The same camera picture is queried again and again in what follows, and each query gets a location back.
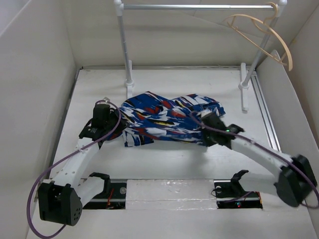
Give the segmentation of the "blue patterned trousers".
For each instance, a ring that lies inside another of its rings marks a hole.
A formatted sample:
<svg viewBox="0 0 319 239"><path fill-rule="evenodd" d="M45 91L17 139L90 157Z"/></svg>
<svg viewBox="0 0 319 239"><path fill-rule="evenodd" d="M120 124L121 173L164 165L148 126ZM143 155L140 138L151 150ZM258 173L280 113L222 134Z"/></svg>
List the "blue patterned trousers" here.
<svg viewBox="0 0 319 239"><path fill-rule="evenodd" d="M190 94L166 99L152 92L131 97L120 106L122 119L127 127L123 131L126 147L142 146L156 140L194 143L204 146L203 133L190 114L213 112L225 115L222 104L215 99Z"/></svg>

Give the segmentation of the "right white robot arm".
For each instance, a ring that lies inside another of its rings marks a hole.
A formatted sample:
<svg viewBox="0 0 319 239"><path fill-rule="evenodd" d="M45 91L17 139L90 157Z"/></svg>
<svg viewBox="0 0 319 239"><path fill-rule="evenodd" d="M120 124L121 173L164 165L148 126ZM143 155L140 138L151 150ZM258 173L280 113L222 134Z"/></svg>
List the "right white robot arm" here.
<svg viewBox="0 0 319 239"><path fill-rule="evenodd" d="M215 114L200 118L204 142L225 146L255 161L270 172L270 175L253 174L240 170L231 178L230 190L237 197L252 191L278 196L291 207L298 207L311 192L316 195L317 181L309 160L297 155L292 157L248 138L246 131L236 124L226 126Z"/></svg>

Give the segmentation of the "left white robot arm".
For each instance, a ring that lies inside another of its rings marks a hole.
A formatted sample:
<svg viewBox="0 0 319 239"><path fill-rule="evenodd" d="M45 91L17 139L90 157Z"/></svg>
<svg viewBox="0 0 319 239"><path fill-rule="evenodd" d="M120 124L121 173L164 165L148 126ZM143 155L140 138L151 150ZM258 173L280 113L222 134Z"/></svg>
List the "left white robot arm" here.
<svg viewBox="0 0 319 239"><path fill-rule="evenodd" d="M111 195L108 174L93 172L84 182L81 178L103 143L120 135L126 126L113 103L100 100L95 104L92 118L79 134L75 151L65 157L65 164L57 175L38 188L39 215L43 221L74 226L83 207L94 197Z"/></svg>

